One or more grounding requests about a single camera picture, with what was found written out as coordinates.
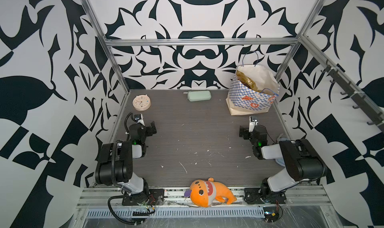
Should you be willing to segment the blue checkered paper bag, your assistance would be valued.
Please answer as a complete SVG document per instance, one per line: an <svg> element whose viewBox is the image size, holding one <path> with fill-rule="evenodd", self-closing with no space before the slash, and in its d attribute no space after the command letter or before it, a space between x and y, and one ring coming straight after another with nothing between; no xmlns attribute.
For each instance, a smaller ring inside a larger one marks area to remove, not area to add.
<svg viewBox="0 0 384 228"><path fill-rule="evenodd" d="M272 70L260 65L259 60L256 60L252 64L247 64L245 63L245 57L246 56L241 57L241 63L237 66L236 71L240 71L252 79L262 92L259 93L244 86L237 79L235 71L226 98L232 116L267 113L274 101L278 98L280 92L280 85Z"/></svg>

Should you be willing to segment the gold red fruit snack bag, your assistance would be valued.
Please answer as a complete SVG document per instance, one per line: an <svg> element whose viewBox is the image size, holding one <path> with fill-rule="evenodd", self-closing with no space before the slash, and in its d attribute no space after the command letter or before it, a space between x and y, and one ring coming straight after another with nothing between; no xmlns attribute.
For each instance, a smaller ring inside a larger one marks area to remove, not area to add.
<svg viewBox="0 0 384 228"><path fill-rule="evenodd" d="M247 77L244 73L242 73L240 71L236 71L236 77L247 88L249 88L253 91L259 92L259 93L262 92L262 90L258 89L256 83L252 79Z"/></svg>

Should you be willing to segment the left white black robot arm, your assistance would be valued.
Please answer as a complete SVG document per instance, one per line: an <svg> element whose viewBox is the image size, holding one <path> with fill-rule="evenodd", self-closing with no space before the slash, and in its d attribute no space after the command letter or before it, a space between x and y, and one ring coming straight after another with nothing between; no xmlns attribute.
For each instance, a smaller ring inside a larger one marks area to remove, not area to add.
<svg viewBox="0 0 384 228"><path fill-rule="evenodd" d="M104 144L98 155L95 180L98 185L122 190L124 200L143 203L150 195L148 183L133 171L133 160L147 154L146 140L157 133L156 125L145 125L142 114L129 113L124 120L127 139Z"/></svg>

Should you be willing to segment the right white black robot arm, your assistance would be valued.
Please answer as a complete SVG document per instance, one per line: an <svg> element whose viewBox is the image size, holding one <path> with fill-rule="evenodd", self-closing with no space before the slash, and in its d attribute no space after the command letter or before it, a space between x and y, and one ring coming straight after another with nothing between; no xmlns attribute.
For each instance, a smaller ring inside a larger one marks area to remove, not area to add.
<svg viewBox="0 0 384 228"><path fill-rule="evenodd" d="M282 140L268 145L268 132L264 126L240 127L239 137L249 140L259 160L283 160L284 168L274 176L263 179L259 189L245 189L248 204L281 202L287 189L301 182L313 182L325 177L328 167L306 139Z"/></svg>

